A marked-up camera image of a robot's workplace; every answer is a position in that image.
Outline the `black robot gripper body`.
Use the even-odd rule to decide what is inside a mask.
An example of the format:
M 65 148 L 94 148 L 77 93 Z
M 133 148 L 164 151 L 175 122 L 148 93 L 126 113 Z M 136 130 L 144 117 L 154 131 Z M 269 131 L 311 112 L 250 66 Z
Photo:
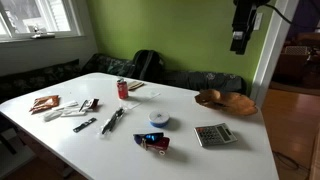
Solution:
M 230 50 L 244 55 L 247 43 L 254 29 L 257 9 L 270 0 L 233 0 L 236 6 L 232 22 L 232 43 Z

